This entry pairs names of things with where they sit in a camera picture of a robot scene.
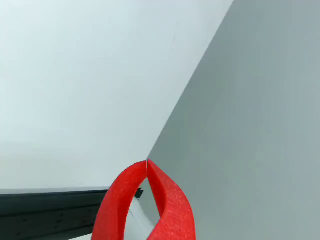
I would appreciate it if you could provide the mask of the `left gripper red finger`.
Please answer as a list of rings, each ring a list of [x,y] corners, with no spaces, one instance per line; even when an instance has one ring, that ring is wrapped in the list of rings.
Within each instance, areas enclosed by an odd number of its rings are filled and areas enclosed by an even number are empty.
[[[147,178],[160,216],[148,239],[195,240],[193,211],[181,188],[150,159]]]
[[[126,168],[108,189],[98,210],[93,240],[123,240],[132,200],[147,177],[147,162],[140,161]]]

